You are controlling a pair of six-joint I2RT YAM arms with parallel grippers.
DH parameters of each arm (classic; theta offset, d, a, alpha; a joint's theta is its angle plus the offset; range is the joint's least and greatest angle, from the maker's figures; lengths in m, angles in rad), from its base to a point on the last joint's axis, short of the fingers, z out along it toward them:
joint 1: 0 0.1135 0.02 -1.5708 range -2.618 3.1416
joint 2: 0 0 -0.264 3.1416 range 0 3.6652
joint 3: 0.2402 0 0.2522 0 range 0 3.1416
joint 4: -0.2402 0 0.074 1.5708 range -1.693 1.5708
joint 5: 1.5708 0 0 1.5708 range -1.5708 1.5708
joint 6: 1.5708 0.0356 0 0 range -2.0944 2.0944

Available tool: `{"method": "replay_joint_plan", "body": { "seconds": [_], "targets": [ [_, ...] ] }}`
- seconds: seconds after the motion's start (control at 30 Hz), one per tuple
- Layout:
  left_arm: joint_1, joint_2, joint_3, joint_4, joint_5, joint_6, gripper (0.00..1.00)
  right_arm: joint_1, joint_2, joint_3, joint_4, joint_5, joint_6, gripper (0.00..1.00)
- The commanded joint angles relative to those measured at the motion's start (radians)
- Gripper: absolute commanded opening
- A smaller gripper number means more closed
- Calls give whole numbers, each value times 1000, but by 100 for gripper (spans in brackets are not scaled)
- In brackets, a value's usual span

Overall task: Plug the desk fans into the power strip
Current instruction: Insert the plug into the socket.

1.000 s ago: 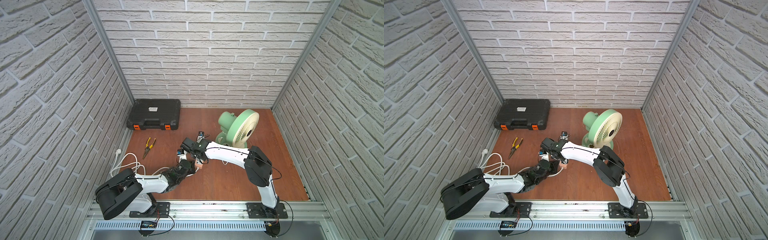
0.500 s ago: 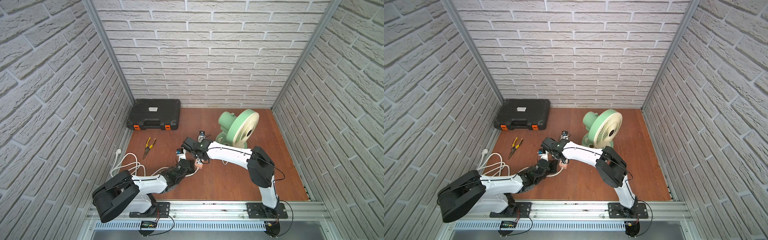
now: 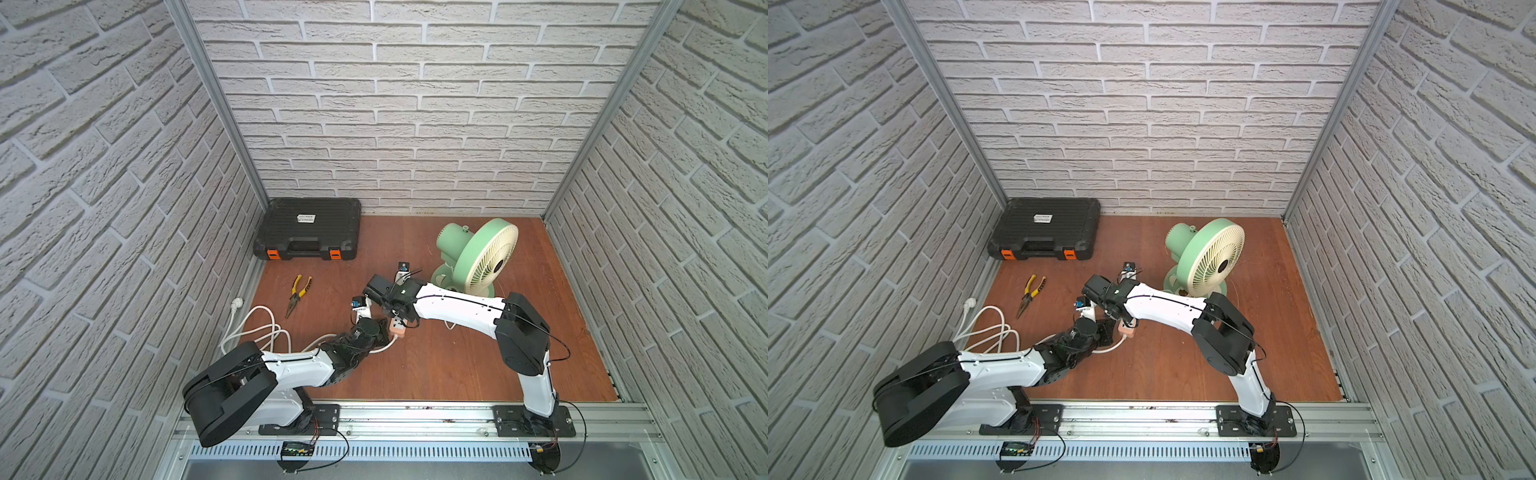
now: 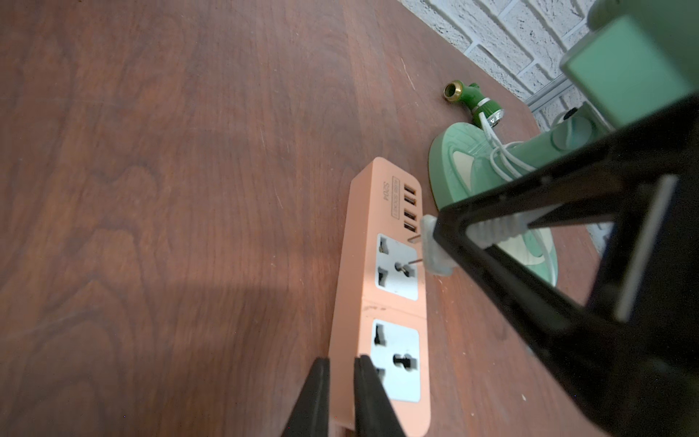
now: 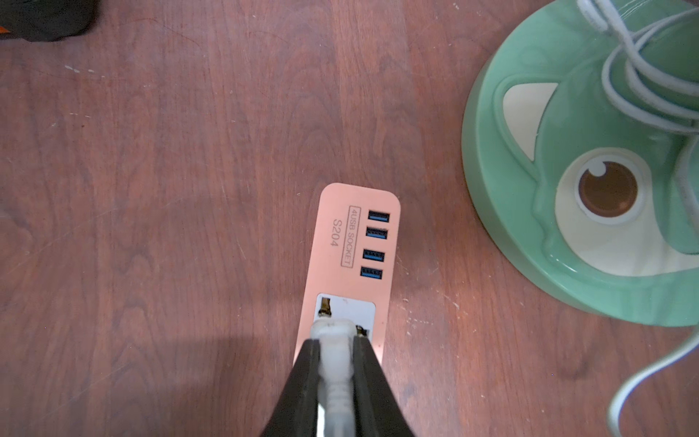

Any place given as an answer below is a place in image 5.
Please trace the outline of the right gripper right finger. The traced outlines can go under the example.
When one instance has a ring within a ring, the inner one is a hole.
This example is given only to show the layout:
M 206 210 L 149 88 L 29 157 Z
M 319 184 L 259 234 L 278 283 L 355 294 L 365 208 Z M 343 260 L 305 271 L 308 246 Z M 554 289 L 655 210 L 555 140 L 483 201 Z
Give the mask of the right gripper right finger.
M 414 433 L 366 337 L 353 339 L 352 365 L 357 435 L 413 437 Z

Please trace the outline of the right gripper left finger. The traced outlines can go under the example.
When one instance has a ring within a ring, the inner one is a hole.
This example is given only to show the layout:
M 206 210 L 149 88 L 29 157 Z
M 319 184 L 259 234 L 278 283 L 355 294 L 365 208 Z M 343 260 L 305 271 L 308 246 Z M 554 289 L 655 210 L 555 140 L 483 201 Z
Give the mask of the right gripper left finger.
M 320 342 L 305 340 L 261 436 L 317 435 L 319 369 Z

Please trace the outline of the pink power strip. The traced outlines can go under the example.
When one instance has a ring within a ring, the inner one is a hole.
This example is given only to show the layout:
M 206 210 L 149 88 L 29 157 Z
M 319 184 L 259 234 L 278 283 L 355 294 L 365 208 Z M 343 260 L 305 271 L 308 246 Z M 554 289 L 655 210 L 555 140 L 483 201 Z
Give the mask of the pink power strip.
M 322 191 L 296 353 L 327 303 L 332 318 L 352 320 L 366 331 L 382 360 L 401 211 L 389 191 L 342 183 Z

